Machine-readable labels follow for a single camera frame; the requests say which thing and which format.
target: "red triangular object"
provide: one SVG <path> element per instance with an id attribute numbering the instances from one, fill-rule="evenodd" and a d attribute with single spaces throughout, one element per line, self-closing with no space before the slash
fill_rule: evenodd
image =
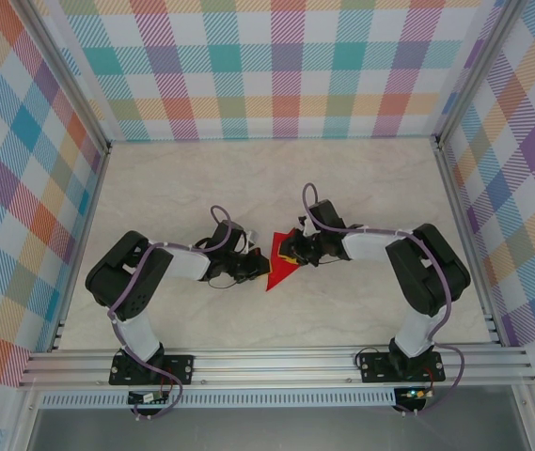
<path id="1" fill-rule="evenodd" d="M 280 244 L 291 237 L 293 233 L 294 229 L 290 233 L 274 233 L 274 243 L 271 247 L 271 272 L 267 276 L 267 289 L 265 291 L 269 291 L 300 268 L 300 266 L 290 263 L 278 255 Z"/>

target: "black bracket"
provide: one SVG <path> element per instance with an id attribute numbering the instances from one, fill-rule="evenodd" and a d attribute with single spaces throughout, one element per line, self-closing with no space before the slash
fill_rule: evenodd
<path id="1" fill-rule="evenodd" d="M 157 356 L 155 354 L 154 357 L 149 359 L 149 364 L 171 373 L 181 381 L 182 385 L 190 385 L 192 383 L 192 375 L 194 373 L 193 355 L 163 354 L 162 356 Z M 162 383 L 168 388 L 171 381 L 163 381 L 160 374 L 144 368 L 125 351 L 120 350 L 113 358 L 108 383 L 110 385 L 160 385 Z"/>
<path id="2" fill-rule="evenodd" d="M 319 222 L 326 226 L 347 228 L 342 218 L 336 213 L 332 202 L 327 199 L 312 205 L 309 210 Z M 298 221 L 302 226 L 305 226 L 307 221 L 310 222 L 311 220 L 306 216 L 301 216 Z M 280 244 L 277 251 L 279 256 L 296 261 L 299 266 L 311 264 L 316 268 L 320 264 L 320 259 L 325 255 L 337 257 L 341 260 L 350 260 L 342 245 L 345 233 L 324 230 L 319 225 L 315 225 L 315 228 L 320 233 L 310 237 L 304 236 L 301 230 L 295 228 L 292 236 Z"/>
<path id="3" fill-rule="evenodd" d="M 228 223 L 221 221 L 215 229 L 212 237 L 205 238 L 196 243 L 196 247 L 204 245 L 204 248 L 214 247 L 222 242 L 228 234 Z M 240 238 L 244 237 L 244 246 L 250 245 L 251 249 L 247 254 L 242 254 L 242 250 L 236 251 L 236 246 Z M 259 247 L 252 247 L 248 242 L 248 237 L 244 228 L 236 223 L 231 223 L 231 233 L 228 241 L 220 248 L 209 252 L 206 256 L 211 261 L 209 269 L 204 274 L 202 280 L 211 280 L 218 277 L 222 272 L 229 274 L 237 284 L 247 280 L 254 280 L 260 275 L 268 274 L 271 271 L 269 258 L 260 253 Z"/>
<path id="4" fill-rule="evenodd" d="M 445 380 L 445 368 L 439 352 L 429 352 L 423 361 L 423 366 L 415 374 L 401 378 L 395 367 L 390 363 L 389 352 L 362 352 L 358 356 L 361 369 L 361 381 L 374 382 L 430 382 L 431 376 L 425 368 L 432 372 L 432 381 Z"/>
<path id="5" fill-rule="evenodd" d="M 129 231 L 92 268 L 86 288 L 97 303 L 107 308 L 115 304 L 133 277 L 126 267 L 136 268 L 148 247 L 145 236 Z M 115 312 L 118 319 L 135 318 L 146 308 L 172 260 L 173 256 L 165 249 L 154 249 L 149 254 L 137 281 Z"/>
<path id="6" fill-rule="evenodd" d="M 471 283 L 469 271 L 432 224 L 421 225 L 413 235 L 431 251 L 445 275 L 451 301 L 457 301 Z M 426 254 L 409 238 L 392 242 L 386 253 L 407 302 L 422 315 L 434 317 L 445 305 L 445 291 L 433 264 L 424 266 Z"/>

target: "plaid wall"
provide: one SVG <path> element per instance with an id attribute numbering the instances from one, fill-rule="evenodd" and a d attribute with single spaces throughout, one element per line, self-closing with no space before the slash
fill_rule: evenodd
<path id="1" fill-rule="evenodd" d="M 100 152 L 0 0 L 0 443 L 28 354 L 48 338 Z"/>
<path id="2" fill-rule="evenodd" d="M 36 3 L 107 133 L 142 141 L 430 135 L 446 100 L 437 108 L 441 87 L 466 36 L 478 33 L 470 29 L 475 13 L 492 5 Z M 51 13 L 55 3 L 59 11 Z M 66 35 L 75 42 L 67 45 Z M 80 75 L 84 67 L 87 79 Z"/>
<path id="3" fill-rule="evenodd" d="M 484 48 L 484 43 L 489 38 L 491 32 L 495 28 L 496 22 L 499 19 L 499 15 L 501 14 L 505 3 L 506 0 L 495 0 L 495 5 L 491 9 L 489 17 L 487 17 L 486 22 L 484 23 L 484 27 L 481 29 L 478 35 L 478 39 L 476 39 L 476 43 L 474 44 L 474 47 L 470 52 L 470 56 L 465 60 L 464 66 L 462 67 L 462 71 L 460 72 L 460 75 L 457 78 L 455 85 L 453 86 L 453 90 L 448 96 L 447 103 L 445 103 L 443 112 L 440 118 L 438 118 L 438 121 L 436 122 L 433 134 L 440 134 L 440 132 L 442 131 L 443 126 L 445 125 L 445 121 L 448 118 L 448 113 L 451 111 L 451 108 L 453 108 L 455 101 L 457 101 L 457 97 L 464 89 L 465 83 L 469 78 L 472 68 L 474 67 L 474 64 L 480 56 L 480 52 Z"/>
<path id="4" fill-rule="evenodd" d="M 450 140 L 496 306 L 535 366 L 535 0 Z"/>

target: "yellow component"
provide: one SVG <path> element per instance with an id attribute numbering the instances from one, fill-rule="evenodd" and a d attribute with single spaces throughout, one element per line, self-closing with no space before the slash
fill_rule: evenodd
<path id="1" fill-rule="evenodd" d="M 291 263 L 292 265 L 298 265 L 298 260 L 296 258 L 290 258 L 288 256 L 282 256 L 281 254 L 277 254 L 278 257 L 280 257 L 282 260 L 286 260 L 287 262 Z"/>
<path id="2" fill-rule="evenodd" d="M 269 272 L 267 272 L 266 274 L 261 274 L 259 277 L 262 277 L 263 275 L 269 275 L 269 274 L 271 274 L 273 271 L 274 271 L 274 267 L 273 267 L 272 264 L 271 264 L 271 260 L 269 260 Z"/>
<path id="3" fill-rule="evenodd" d="M 407 394 L 405 395 L 406 397 L 412 397 L 412 398 L 415 398 L 415 399 L 420 399 L 420 398 L 423 398 L 423 397 L 426 397 L 430 392 L 426 392 L 424 390 L 419 390 L 418 392 L 407 392 Z"/>
<path id="4" fill-rule="evenodd" d="M 298 260 L 296 258 L 292 258 L 292 257 L 281 255 L 279 253 L 279 249 L 277 249 L 277 256 L 278 257 L 280 257 L 282 260 L 285 260 L 285 261 L 291 263 L 292 265 L 298 266 Z"/>

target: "metal rail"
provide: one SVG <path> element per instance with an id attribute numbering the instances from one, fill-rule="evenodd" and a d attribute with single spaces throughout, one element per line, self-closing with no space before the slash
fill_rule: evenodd
<path id="1" fill-rule="evenodd" d="M 526 351 L 496 344 L 458 345 L 465 355 L 462 385 L 513 385 L 535 382 Z M 365 384 L 354 366 L 360 348 L 298 348 L 267 350 L 168 350 L 169 354 L 193 354 L 194 379 L 186 390 L 403 387 L 409 382 Z M 385 346 L 376 347 L 386 351 Z M 440 350 L 451 385 L 459 371 L 459 357 Z M 26 390 L 129 390 L 108 384 L 112 350 L 57 350 L 32 354 L 21 387 Z M 135 386 L 135 389 L 152 389 Z"/>
<path id="2" fill-rule="evenodd" d="M 443 145 L 448 141 L 461 123 L 467 108 L 474 99 L 474 96 L 476 96 L 482 81 L 488 75 L 489 70 L 495 63 L 496 57 L 499 55 L 503 44 L 513 30 L 513 26 L 520 18 L 527 3 L 528 0 L 506 1 L 491 35 L 486 40 L 484 48 L 480 51 L 480 55 L 469 74 L 464 89 L 451 107 L 447 121 L 443 125 L 440 132 L 440 141 Z"/>
<path id="3" fill-rule="evenodd" d="M 106 171 L 108 169 L 108 162 L 110 161 L 110 149 L 109 153 L 102 155 L 100 160 L 98 179 L 96 181 L 96 187 L 89 203 L 89 210 L 87 211 L 86 219 L 83 225 L 81 236 L 75 245 L 75 252 L 72 258 L 71 272 L 67 285 L 65 286 L 62 298 L 59 304 L 58 315 L 52 321 L 51 328 L 53 334 L 49 335 L 44 343 L 44 349 L 52 350 L 55 348 L 56 338 L 59 339 L 62 336 L 62 330 L 64 329 L 65 320 L 71 307 L 72 293 L 75 291 L 75 285 L 77 278 L 79 277 L 79 270 L 81 269 L 81 263 L 83 262 L 84 251 L 87 246 L 87 240 L 89 239 L 89 233 L 91 232 L 91 225 L 96 214 L 96 208 L 98 208 L 98 202 L 100 201 L 100 193 L 106 178 Z"/>
<path id="4" fill-rule="evenodd" d="M 101 148 L 102 152 L 108 153 L 108 137 L 104 133 L 96 115 L 91 110 L 86 96 L 77 84 L 60 49 L 55 45 L 37 9 L 31 4 L 30 0 L 11 0 L 11 4 L 21 18 L 21 21 L 23 21 L 27 32 L 38 45 L 43 55 L 43 60 L 48 64 L 54 77 L 69 98 L 69 101 L 71 101 L 74 110 L 79 115 L 79 118 L 89 133 L 89 137 L 93 140 L 97 148 Z"/>
<path id="5" fill-rule="evenodd" d="M 434 138 L 431 138 L 431 145 L 441 179 L 443 180 L 443 185 L 445 186 L 448 202 L 451 206 L 453 219 L 455 220 L 455 225 L 457 226 L 464 247 L 467 264 L 470 268 L 470 273 L 472 274 L 472 280 L 474 281 L 474 286 L 476 287 L 476 292 L 478 293 L 480 304 L 482 305 L 485 314 L 485 320 L 487 321 L 487 325 L 490 324 L 489 321 L 492 321 L 493 324 L 495 324 L 493 319 L 500 319 L 501 315 L 497 311 L 496 305 L 493 302 L 493 294 L 488 285 L 488 279 L 478 254 L 478 246 L 474 241 L 474 235 L 470 229 L 467 215 L 462 207 L 462 202 L 459 196 L 459 187 L 457 181 L 452 176 L 452 168 L 449 165 L 447 153 L 440 147 L 439 143 L 437 143 Z M 499 325 L 500 328 L 496 328 L 496 331 L 498 332 L 497 340 L 492 339 L 492 341 L 500 341 L 502 344 L 509 346 L 509 339 L 507 333 L 503 329 L 503 323 L 500 323 Z"/>

